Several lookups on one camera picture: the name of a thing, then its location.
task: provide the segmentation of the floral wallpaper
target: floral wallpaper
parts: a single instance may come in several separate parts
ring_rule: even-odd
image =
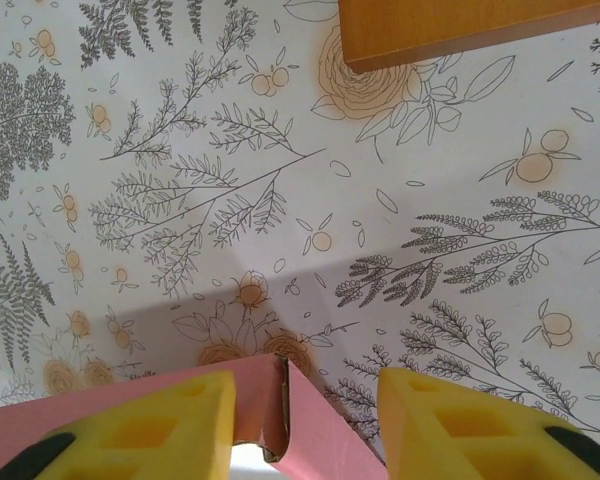
[[[600,24],[354,74],[336,0],[0,0],[0,406],[287,355],[600,442]]]

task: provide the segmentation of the yellow foam block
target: yellow foam block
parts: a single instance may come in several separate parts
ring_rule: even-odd
[[[227,480],[235,401],[218,372],[78,420],[50,433],[76,440],[37,480]]]
[[[569,423],[407,369],[380,371],[378,419],[391,480],[600,480],[544,431]]]

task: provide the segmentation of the pink cardboard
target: pink cardboard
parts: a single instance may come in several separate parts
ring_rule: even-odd
[[[276,355],[259,355],[0,407],[0,468],[50,430],[218,370],[233,371],[236,382],[234,441],[282,455],[287,445],[280,388],[285,369]]]
[[[294,480],[386,480],[387,470],[362,439],[289,364],[289,447],[272,463]]]

